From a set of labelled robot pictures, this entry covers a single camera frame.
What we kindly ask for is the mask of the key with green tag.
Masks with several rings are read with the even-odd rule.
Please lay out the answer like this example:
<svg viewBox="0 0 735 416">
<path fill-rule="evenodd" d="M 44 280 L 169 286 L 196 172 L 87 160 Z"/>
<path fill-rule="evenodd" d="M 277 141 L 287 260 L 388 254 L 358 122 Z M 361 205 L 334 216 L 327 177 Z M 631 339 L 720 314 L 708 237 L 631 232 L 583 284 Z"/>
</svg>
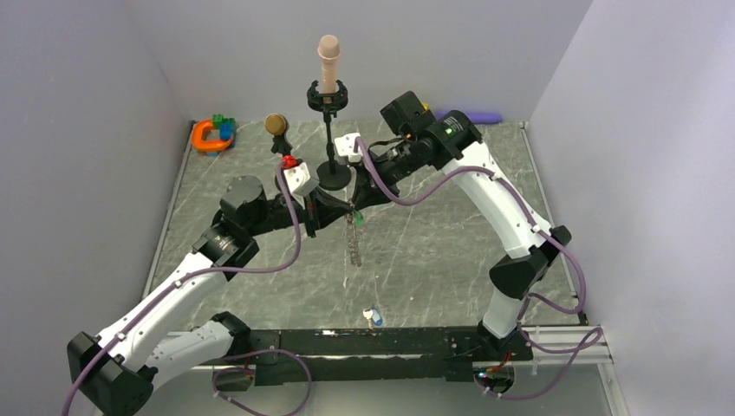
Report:
<svg viewBox="0 0 735 416">
<path fill-rule="evenodd" d="M 364 216 L 360 211 L 353 211 L 353 221 L 356 226 L 363 226 L 364 224 Z"/>
</svg>

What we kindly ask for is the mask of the metal disc with keyrings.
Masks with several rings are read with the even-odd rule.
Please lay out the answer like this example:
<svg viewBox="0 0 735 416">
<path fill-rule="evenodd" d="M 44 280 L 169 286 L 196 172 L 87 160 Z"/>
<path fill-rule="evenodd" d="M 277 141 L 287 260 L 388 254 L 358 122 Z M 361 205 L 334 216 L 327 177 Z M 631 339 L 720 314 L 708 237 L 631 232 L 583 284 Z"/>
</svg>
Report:
<svg viewBox="0 0 735 416">
<path fill-rule="evenodd" d="M 346 221 L 346 239 L 348 247 L 349 261 L 354 267 L 361 267 L 361 253 L 359 248 L 359 230 L 354 224 L 353 215 L 348 214 Z"/>
</svg>

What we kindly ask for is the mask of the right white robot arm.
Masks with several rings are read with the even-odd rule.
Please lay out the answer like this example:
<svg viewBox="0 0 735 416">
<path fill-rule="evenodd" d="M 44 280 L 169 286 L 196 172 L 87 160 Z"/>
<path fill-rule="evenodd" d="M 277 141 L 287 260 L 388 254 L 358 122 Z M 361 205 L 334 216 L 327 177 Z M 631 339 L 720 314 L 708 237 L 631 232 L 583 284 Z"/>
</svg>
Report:
<svg viewBox="0 0 735 416">
<path fill-rule="evenodd" d="M 466 114 L 451 110 L 437 118 L 408 91 L 382 108 L 381 116 L 397 139 L 383 154 L 372 154 L 357 133 L 335 140 L 337 158 L 358 173 L 354 207 L 361 210 L 388 200 L 411 205 L 399 198 L 396 186 L 425 166 L 441 172 L 443 183 L 453 182 L 467 195 L 505 251 L 489 271 L 493 292 L 478 330 L 479 352 L 499 360 L 511 350 L 530 289 L 571 235 L 563 226 L 553 227 L 525 201 Z"/>
</svg>

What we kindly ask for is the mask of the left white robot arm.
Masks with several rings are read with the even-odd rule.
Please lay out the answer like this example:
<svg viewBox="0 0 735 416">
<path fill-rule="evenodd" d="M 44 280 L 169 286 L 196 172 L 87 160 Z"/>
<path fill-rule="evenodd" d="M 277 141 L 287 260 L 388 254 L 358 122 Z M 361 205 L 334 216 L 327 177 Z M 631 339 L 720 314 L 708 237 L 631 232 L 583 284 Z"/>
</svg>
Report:
<svg viewBox="0 0 735 416">
<path fill-rule="evenodd" d="M 280 172 L 280 188 L 267 198 L 254 176 L 231 180 L 219 209 L 172 274 L 130 312 L 98 335 L 80 332 L 67 345 L 73 386 L 62 409 L 68 414 L 75 394 L 83 393 L 105 415 L 134 415 L 170 379 L 207 361 L 242 361 L 252 350 L 250 328 L 229 312 L 214 315 L 200 328 L 175 339 L 166 336 L 178 319 L 226 285 L 257 255 L 256 237 L 304 225 L 309 236 L 352 212 L 294 170 Z"/>
</svg>

